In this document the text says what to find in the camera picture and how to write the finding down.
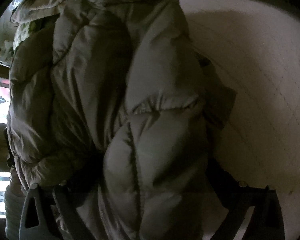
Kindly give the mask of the grey-green puffer jacket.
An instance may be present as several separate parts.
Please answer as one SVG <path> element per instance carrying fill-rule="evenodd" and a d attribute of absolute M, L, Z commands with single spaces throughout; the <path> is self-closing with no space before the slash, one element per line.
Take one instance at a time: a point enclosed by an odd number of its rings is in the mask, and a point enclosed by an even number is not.
<path fill-rule="evenodd" d="M 234 92 L 192 46 L 179 0 L 23 0 L 40 28 L 10 68 L 24 189 L 69 186 L 95 239 L 199 239 L 198 190 Z"/>

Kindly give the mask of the floral curtain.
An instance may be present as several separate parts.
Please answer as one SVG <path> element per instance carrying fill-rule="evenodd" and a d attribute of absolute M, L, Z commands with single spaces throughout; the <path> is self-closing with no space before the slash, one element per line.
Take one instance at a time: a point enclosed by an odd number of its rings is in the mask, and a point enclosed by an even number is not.
<path fill-rule="evenodd" d="M 36 27 L 34 21 L 22 23 L 17 27 L 13 41 L 5 40 L 0 49 L 0 65 L 10 68 L 17 48 L 35 32 Z"/>

